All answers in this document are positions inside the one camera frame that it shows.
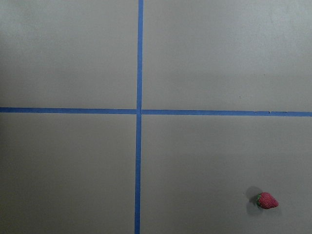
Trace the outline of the red strawberry on table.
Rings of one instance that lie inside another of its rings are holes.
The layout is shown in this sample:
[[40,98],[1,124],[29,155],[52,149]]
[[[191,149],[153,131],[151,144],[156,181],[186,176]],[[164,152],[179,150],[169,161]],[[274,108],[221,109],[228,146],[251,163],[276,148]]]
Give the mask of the red strawberry on table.
[[261,192],[256,197],[256,204],[261,209],[272,209],[279,206],[278,201],[268,192]]

